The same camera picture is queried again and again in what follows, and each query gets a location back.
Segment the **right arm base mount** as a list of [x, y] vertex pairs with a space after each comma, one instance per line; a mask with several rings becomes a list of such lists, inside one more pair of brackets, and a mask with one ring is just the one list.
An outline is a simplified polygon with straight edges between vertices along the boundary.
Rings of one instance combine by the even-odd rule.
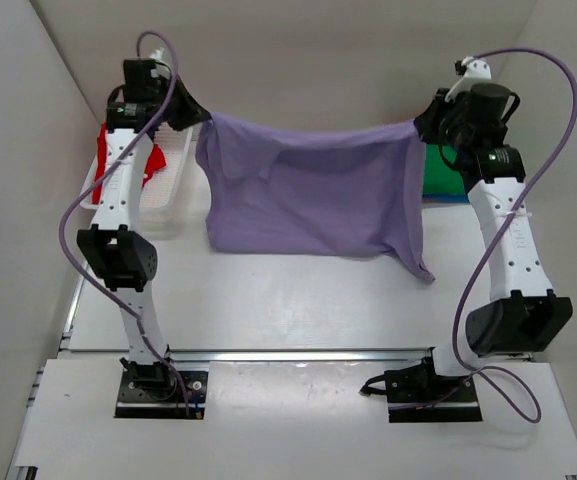
[[470, 423], [483, 416], [470, 376], [446, 377], [435, 372], [430, 358], [369, 378], [363, 396], [385, 396], [390, 423]]

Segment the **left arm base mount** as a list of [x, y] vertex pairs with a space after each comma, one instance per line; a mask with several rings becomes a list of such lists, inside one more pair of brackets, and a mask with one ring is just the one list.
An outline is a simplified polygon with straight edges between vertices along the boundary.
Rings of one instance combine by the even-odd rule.
[[207, 370], [178, 370], [161, 363], [139, 365], [121, 358], [123, 368], [114, 410], [120, 419], [203, 420]]

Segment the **purple t-shirt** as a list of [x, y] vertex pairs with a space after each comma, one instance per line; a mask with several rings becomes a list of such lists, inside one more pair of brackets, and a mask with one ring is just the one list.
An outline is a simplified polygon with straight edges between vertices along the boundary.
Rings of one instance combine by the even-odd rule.
[[213, 114], [196, 147], [210, 188], [209, 243], [225, 253], [389, 255], [431, 283], [425, 158], [412, 121], [298, 132]]

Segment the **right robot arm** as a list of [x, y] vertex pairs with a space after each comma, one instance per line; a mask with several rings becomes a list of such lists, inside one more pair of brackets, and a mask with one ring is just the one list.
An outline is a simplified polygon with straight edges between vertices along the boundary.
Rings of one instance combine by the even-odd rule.
[[489, 303], [467, 314], [450, 345], [433, 349], [433, 365], [416, 376], [417, 391], [428, 400], [441, 399], [452, 377], [490, 357], [545, 351], [573, 313], [571, 300], [555, 293], [544, 271], [521, 197], [523, 161], [505, 142], [519, 103], [516, 93], [495, 83], [477, 82], [457, 94], [441, 88], [414, 121], [422, 141], [455, 151], [448, 166], [461, 176], [475, 211], [490, 273]]

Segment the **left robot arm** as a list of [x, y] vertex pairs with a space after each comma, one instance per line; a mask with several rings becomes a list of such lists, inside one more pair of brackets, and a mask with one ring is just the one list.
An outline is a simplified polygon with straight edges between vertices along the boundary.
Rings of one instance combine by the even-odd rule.
[[152, 298], [157, 251], [139, 232], [143, 178], [162, 124], [183, 131], [211, 115], [160, 60], [127, 60], [123, 72], [123, 85], [107, 102], [103, 182], [95, 188], [99, 203], [76, 242], [102, 291], [121, 310], [129, 341], [124, 367], [142, 375], [153, 397], [165, 398], [176, 389], [177, 373], [167, 366], [169, 347]]

